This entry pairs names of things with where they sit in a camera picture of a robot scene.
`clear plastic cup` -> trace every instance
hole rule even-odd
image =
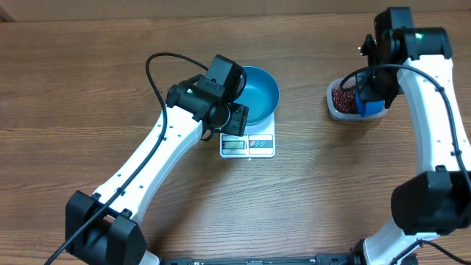
[[[348,113],[341,113],[338,111],[334,106],[333,106],[333,101],[332,101],[332,90],[335,88],[338,88],[340,85],[340,82],[343,79],[336,79],[327,88],[327,106],[329,107],[329,112],[330,116],[332,119],[335,119],[337,121],[371,121],[374,119],[378,119],[382,116],[384,116],[388,110],[383,109],[379,113],[367,117],[362,117],[360,114],[348,114]],[[346,87],[350,87],[355,84],[355,77],[350,78],[348,81],[345,82]]]

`wooden table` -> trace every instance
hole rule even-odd
[[[114,174],[160,108],[144,61],[155,52],[209,65],[223,54],[269,71],[281,89],[277,154],[223,160],[218,140],[175,166],[141,225],[162,257],[234,258],[346,252],[390,217],[392,190],[417,173],[403,96],[380,121],[329,117],[325,90],[366,65],[357,47],[376,14],[166,18],[0,24],[0,263],[42,264],[64,240],[64,208]],[[471,135],[471,13],[416,13],[445,27],[454,84]],[[168,87],[200,70],[161,58]],[[471,260],[471,230],[437,240]],[[430,247],[424,264],[450,264]],[[57,264],[79,264],[62,254]]]

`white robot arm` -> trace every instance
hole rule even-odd
[[[471,146],[463,128],[458,104],[453,90],[451,59],[443,55],[423,55],[419,60],[407,59],[404,65],[413,66],[435,78],[445,88],[445,93],[453,110],[459,149],[467,169],[471,168]],[[448,171],[459,172],[452,145],[452,135],[448,126],[448,115],[442,97],[435,86],[424,77],[405,69],[397,72],[397,80],[407,98],[411,112],[419,155],[418,174],[432,172],[437,166],[444,166]],[[369,265],[390,264],[393,258],[407,250],[418,239],[433,240],[439,237],[436,232],[421,232],[406,235],[394,219],[390,220],[379,232],[364,241],[364,256]],[[400,264],[404,255],[397,262]]]
[[[401,264],[422,242],[471,222],[471,146],[453,89],[453,63],[442,28],[414,28],[408,8],[390,7],[375,18],[376,40],[367,35],[368,82],[362,101],[405,94],[419,155],[418,175],[397,187],[392,217],[355,247],[361,264]]]
[[[150,60],[157,56],[180,57],[208,71],[170,87],[165,106],[149,72]],[[63,249],[88,264],[159,264],[146,251],[138,226],[155,192],[204,131],[211,130],[211,136],[214,131],[244,134],[248,107],[234,100],[241,95],[247,74],[238,64],[216,55],[206,68],[182,55],[161,53],[147,60],[146,72],[163,107],[160,118],[130,159],[91,197],[77,191],[70,198],[65,208],[66,242],[46,264]]]

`screw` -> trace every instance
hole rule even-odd
[[[121,214],[126,217],[126,218],[130,218],[131,215],[132,215],[132,211],[128,210],[128,209],[124,209]]]

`blue bowl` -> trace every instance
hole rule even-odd
[[[273,114],[280,102],[280,88],[267,71],[254,66],[244,66],[244,70],[247,83],[235,103],[249,107],[247,126],[253,126]]]

